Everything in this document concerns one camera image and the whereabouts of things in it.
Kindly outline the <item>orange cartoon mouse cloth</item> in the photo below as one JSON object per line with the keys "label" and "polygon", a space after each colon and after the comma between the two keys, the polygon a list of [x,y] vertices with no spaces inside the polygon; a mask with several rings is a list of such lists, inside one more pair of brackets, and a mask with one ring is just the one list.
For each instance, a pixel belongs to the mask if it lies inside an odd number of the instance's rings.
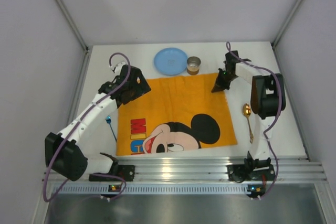
{"label": "orange cartoon mouse cloth", "polygon": [[215,73],[148,80],[151,91],[118,110],[117,155],[177,153],[237,145]]}

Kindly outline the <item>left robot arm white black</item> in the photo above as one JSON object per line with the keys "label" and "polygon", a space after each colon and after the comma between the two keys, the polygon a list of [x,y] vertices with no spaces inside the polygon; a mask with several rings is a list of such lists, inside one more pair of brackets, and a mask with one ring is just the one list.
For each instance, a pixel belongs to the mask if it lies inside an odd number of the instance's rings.
{"label": "left robot arm white black", "polygon": [[114,80],[99,88],[76,119],[59,133],[49,133],[45,138],[46,166],[68,180],[77,181],[84,174],[112,171],[116,158],[104,152],[84,154],[83,145],[92,142],[92,134],[112,112],[151,90],[139,68],[123,61],[114,70],[117,74]]}

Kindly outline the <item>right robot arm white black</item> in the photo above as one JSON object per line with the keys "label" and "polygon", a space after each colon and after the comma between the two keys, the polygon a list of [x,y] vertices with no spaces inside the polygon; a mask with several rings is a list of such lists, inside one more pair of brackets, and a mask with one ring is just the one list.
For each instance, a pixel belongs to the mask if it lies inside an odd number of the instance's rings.
{"label": "right robot arm white black", "polygon": [[229,50],[224,64],[225,67],[219,69],[212,92],[229,90],[232,81],[244,79],[251,86],[250,108],[256,117],[247,156],[242,165],[228,167],[229,180],[237,183],[246,180],[273,181],[277,177],[278,165],[271,163],[271,158],[276,155],[270,139],[272,129],[286,107],[283,76],[254,65],[249,59],[240,58],[237,51]]}

